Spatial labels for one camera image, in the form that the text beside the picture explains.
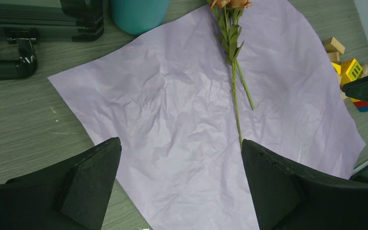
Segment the purple and pink wrapping paper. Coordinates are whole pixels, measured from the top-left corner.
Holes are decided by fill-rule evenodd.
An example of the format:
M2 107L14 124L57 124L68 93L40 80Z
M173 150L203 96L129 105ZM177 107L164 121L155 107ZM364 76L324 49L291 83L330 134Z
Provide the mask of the purple and pink wrapping paper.
M244 138L349 178L365 147L336 72L287 0L255 0L240 19ZM208 6L49 81L95 145L119 137L116 179L155 230L256 230L230 68Z

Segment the brown rose bunch stem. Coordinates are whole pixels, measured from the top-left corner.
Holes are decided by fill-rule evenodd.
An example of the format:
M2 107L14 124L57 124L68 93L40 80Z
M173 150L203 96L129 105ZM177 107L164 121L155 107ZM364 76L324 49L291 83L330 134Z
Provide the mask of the brown rose bunch stem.
M224 51L224 57L227 65L230 66L232 97L234 102L236 124L239 136L240 145L242 144L242 130L240 124L240 113L237 96L237 78L240 77L240 82L243 85L244 92L252 110L255 109L251 94L246 83L246 79L238 56L244 45L244 42L238 43L238 39L242 32L242 27L239 25L240 18L243 16L244 10L251 7L253 3L249 0L208 0L209 9L213 12L220 33L216 35L221 43Z

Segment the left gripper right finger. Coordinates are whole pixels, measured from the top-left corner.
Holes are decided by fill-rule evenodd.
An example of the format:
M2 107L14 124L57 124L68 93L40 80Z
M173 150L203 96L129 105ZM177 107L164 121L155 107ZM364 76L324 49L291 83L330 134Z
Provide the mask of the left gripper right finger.
M368 182L335 177L251 141L241 156L262 230L368 230Z

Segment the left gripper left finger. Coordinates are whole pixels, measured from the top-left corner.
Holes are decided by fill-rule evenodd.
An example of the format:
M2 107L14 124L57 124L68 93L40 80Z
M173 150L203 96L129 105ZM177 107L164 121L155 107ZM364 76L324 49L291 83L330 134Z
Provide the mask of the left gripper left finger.
M0 184L0 230L99 230L121 158L119 138Z

